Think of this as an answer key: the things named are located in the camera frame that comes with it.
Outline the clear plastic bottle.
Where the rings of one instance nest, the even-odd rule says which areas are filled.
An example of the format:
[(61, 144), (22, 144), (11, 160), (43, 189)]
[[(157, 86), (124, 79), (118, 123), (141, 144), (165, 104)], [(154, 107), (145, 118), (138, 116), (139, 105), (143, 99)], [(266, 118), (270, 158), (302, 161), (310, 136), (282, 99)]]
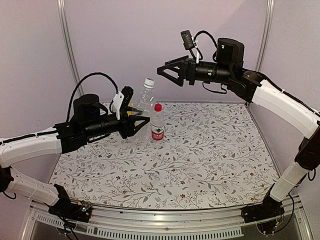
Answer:
[[(148, 89), (143, 86), (141, 92), (136, 95), (134, 94), (134, 99), (132, 104), (134, 106), (137, 106), (138, 108), (141, 108), (144, 110), (143, 115), (145, 117), (151, 117), (152, 110), (154, 108), (154, 105), (156, 103), (155, 97), (154, 97), (154, 88)], [(144, 142), (149, 138), (149, 131), (150, 131), (150, 123), (147, 125), (147, 133), (145, 136), (134, 136), (134, 139), (139, 142)]]

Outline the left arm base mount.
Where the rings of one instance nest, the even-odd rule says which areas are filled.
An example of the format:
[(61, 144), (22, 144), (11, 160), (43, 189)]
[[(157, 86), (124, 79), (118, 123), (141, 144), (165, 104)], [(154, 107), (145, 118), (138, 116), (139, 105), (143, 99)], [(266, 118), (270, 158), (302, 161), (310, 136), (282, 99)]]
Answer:
[(49, 206), (48, 212), (62, 219), (70, 219), (88, 223), (92, 214), (92, 205), (88, 201), (80, 200), (74, 203), (70, 200), (63, 186), (53, 185), (58, 192), (58, 201)]

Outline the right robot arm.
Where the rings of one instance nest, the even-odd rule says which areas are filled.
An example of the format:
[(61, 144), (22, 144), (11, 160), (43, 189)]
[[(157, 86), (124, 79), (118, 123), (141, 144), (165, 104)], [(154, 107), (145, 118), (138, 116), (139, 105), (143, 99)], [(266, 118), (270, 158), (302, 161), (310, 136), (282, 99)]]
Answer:
[(216, 61), (199, 61), (183, 56), (167, 61), (157, 74), (183, 86), (184, 81), (219, 83), (248, 103), (263, 107), (296, 128), (303, 141), (291, 163), (270, 188), (259, 206), (262, 218), (278, 210), (278, 203), (320, 164), (320, 113), (277, 87), (264, 74), (243, 68), (244, 45), (234, 39), (217, 40)]

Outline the white blue bottle cap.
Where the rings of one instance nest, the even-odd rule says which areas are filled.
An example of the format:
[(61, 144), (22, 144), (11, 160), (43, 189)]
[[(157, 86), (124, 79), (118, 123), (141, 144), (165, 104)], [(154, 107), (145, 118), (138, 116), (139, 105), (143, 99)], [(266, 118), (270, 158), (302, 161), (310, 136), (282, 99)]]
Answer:
[(145, 88), (147, 88), (147, 89), (153, 89), (154, 86), (155, 86), (155, 80), (152, 79), (152, 78), (147, 77), (147, 78), (145, 78), (145, 80), (144, 80), (143, 86), (144, 86)]

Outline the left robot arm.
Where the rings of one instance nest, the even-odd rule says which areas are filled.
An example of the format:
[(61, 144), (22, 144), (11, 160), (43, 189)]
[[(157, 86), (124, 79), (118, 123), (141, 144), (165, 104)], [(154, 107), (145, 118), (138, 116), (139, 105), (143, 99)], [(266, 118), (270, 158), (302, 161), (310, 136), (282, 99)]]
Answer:
[(0, 142), (0, 191), (25, 196), (54, 206), (63, 216), (74, 213), (66, 190), (26, 176), (12, 166), (32, 158), (71, 153), (79, 148), (118, 132), (123, 139), (134, 136), (150, 118), (128, 115), (131, 96), (117, 93), (112, 113), (100, 103), (96, 94), (85, 94), (73, 102), (73, 117), (43, 132), (3, 139)]

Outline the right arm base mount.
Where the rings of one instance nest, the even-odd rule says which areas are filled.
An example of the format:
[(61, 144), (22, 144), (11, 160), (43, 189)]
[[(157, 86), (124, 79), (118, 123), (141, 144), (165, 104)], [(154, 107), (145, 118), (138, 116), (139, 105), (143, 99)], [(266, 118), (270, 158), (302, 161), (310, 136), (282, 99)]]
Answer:
[(278, 202), (267, 196), (262, 203), (248, 204), (241, 209), (241, 217), (245, 223), (264, 221), (272, 218), (270, 221), (264, 221), (257, 225), (258, 230), (265, 235), (274, 234), (280, 225), (280, 221), (275, 217), (282, 219), (285, 210), (282, 202)]

